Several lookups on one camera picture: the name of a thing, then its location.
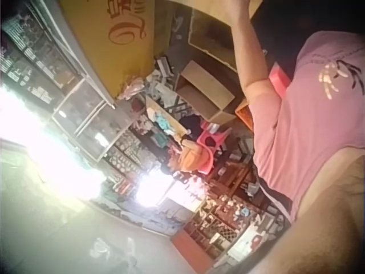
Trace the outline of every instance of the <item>yellow sign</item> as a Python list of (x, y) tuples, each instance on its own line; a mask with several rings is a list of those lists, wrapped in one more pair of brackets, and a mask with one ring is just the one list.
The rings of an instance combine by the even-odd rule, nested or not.
[(59, 0), (63, 15), (112, 97), (153, 70), (155, 0)]

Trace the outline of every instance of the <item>raised arm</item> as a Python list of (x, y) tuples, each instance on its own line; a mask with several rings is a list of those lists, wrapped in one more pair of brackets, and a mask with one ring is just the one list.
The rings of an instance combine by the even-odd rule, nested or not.
[(250, 104), (263, 93), (274, 93), (269, 80), (265, 56), (251, 25), (249, 0), (227, 0), (226, 8), (232, 19), (232, 34), (238, 76)]

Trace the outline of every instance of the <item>hand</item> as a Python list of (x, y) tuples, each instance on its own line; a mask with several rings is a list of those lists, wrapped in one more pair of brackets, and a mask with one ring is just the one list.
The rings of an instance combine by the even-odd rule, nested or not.
[(232, 24), (236, 24), (242, 17), (249, 17), (250, 0), (225, 0), (227, 13), (232, 19)]

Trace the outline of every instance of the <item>skin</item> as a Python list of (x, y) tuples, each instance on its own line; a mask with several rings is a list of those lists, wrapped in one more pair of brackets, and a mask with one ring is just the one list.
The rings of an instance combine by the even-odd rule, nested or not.
[[(249, 1), (225, 2), (248, 102), (263, 93), (278, 96), (250, 23)], [(302, 199), (297, 221), (250, 273), (355, 273), (363, 256), (364, 155), (365, 150), (348, 147), (324, 164)]]

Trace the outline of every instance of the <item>pink t-shirt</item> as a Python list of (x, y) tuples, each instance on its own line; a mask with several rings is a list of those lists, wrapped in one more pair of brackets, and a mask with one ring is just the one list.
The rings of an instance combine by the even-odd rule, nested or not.
[(260, 95), (250, 110), (254, 162), (270, 188), (300, 201), (325, 162), (344, 147), (365, 148), (365, 41), (340, 32), (313, 34), (281, 99)]

